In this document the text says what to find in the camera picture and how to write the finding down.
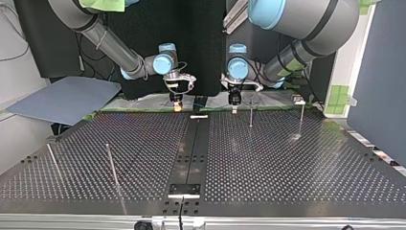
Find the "metal plate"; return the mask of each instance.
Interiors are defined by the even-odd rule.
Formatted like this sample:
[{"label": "metal plate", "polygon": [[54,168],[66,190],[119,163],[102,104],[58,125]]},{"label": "metal plate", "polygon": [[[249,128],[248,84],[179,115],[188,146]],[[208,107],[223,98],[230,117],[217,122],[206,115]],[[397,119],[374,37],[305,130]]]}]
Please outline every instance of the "metal plate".
[{"label": "metal plate", "polygon": [[335,123],[263,111],[250,128],[249,116],[212,113],[196,140],[207,146],[193,153],[207,152],[199,216],[406,218],[406,178]]},{"label": "metal plate", "polygon": [[[43,149],[2,175],[0,212],[161,215],[170,208],[170,178],[179,177],[171,175],[178,173],[172,169],[184,153],[188,120],[188,114],[101,114],[53,145],[58,164]],[[165,214],[177,214],[173,209]]]}]

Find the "metal rod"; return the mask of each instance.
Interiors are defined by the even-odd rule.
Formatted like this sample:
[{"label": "metal rod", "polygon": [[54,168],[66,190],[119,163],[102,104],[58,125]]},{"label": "metal rod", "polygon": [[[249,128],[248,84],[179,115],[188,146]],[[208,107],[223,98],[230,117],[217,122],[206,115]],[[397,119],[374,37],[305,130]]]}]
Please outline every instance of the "metal rod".
[{"label": "metal rod", "polygon": [[111,154],[110,145],[105,144],[105,148],[107,150],[108,159],[110,160],[110,166],[111,166],[111,171],[113,172],[114,181],[116,182],[117,186],[120,186],[119,178],[117,177],[117,174],[116,174],[116,167],[114,166],[113,155]]},{"label": "metal rod", "polygon": [[54,164],[57,165],[57,161],[56,161],[56,158],[55,158],[55,155],[54,155],[54,151],[52,150],[51,145],[50,145],[50,144],[47,144],[47,148],[48,148],[49,153],[51,154],[52,161],[54,161]]},{"label": "metal rod", "polygon": [[253,127],[253,113],[254,113],[254,108],[253,108],[253,99],[251,98],[251,102],[250,102],[250,110],[251,110],[251,114],[250,114],[250,127]]},{"label": "metal rod", "polygon": [[305,115],[305,104],[302,105],[301,123],[304,121],[304,115]]}]

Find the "green fabric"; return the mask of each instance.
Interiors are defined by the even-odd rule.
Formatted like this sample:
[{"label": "green fabric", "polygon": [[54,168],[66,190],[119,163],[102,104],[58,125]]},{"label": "green fabric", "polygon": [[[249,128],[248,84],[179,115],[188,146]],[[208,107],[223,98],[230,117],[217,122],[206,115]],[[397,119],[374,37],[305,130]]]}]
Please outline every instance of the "green fabric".
[{"label": "green fabric", "polygon": [[331,86],[327,104],[327,114],[343,115],[349,101],[350,87],[346,85]]},{"label": "green fabric", "polygon": [[359,5],[361,7],[360,13],[361,15],[367,15],[370,11],[371,5],[378,2],[377,0],[359,0]]},{"label": "green fabric", "polygon": [[103,12],[124,12],[125,0],[79,0],[84,8],[93,8]]},{"label": "green fabric", "polygon": [[[293,59],[292,61],[290,61],[289,64],[286,65],[286,68],[291,71],[299,71],[303,70],[304,66],[296,59]],[[281,70],[278,74],[279,77],[287,77],[289,75],[291,75],[291,73],[287,72],[286,70]]]}]

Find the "black cable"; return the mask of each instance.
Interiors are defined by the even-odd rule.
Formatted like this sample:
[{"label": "black cable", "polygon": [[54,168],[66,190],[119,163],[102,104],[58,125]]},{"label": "black cable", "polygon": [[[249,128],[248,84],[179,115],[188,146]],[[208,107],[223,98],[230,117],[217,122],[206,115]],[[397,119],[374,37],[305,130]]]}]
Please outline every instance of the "black cable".
[{"label": "black cable", "polygon": [[282,40],[282,34],[279,35],[278,37],[278,45],[277,45],[277,58],[278,58],[278,63],[280,64],[280,66],[287,71],[290,74],[294,74],[295,72],[290,70],[289,68],[287,68],[287,66],[283,63],[282,59],[281,59],[281,40]]},{"label": "black cable", "polygon": [[182,199],[182,203],[180,205],[180,212],[179,212],[179,230],[183,230],[183,221],[182,221],[182,210],[183,210],[183,201],[185,198]]},{"label": "black cable", "polygon": [[84,51],[83,51],[83,49],[81,47],[82,41],[83,41],[83,34],[79,34],[79,42],[78,42],[79,52],[82,55],[84,55],[85,57],[87,57],[88,59],[93,60],[93,61],[100,61],[100,60],[103,60],[103,59],[105,59],[107,57],[106,54],[104,54],[104,55],[102,55],[101,57],[98,57],[98,58],[88,56],[86,53],[84,53]]},{"label": "black cable", "polygon": [[305,70],[304,70],[304,78],[307,81],[308,87],[310,88],[310,91],[313,94],[314,98],[316,98],[317,102],[322,107],[322,109],[325,110],[325,107],[322,105],[322,101],[317,97],[316,93],[313,90],[313,87],[311,87],[310,80],[308,79],[307,72]]},{"label": "black cable", "polygon": [[84,60],[83,63],[87,64],[93,70],[92,78],[95,78],[96,75],[99,75],[103,80],[107,81],[107,79],[99,71],[96,70],[95,66],[93,66],[92,64],[90,64],[86,60]]},{"label": "black cable", "polygon": [[293,44],[293,41],[294,41],[295,39],[291,39],[291,41],[290,41],[290,49],[292,50],[292,53],[293,53],[293,56],[295,57],[295,59],[297,60],[297,61],[299,61],[299,63],[301,63],[301,65],[303,65],[304,67],[306,67],[307,66],[307,63],[299,56],[299,54],[298,54],[298,52],[296,51],[296,47],[295,47],[295,45]]},{"label": "black cable", "polygon": [[30,45],[27,45],[26,50],[21,55],[18,55],[18,56],[15,56],[15,57],[8,57],[8,58],[0,59],[0,61],[8,61],[8,60],[14,60],[14,59],[21,58],[21,57],[25,56],[28,53],[29,50],[30,50]]}]

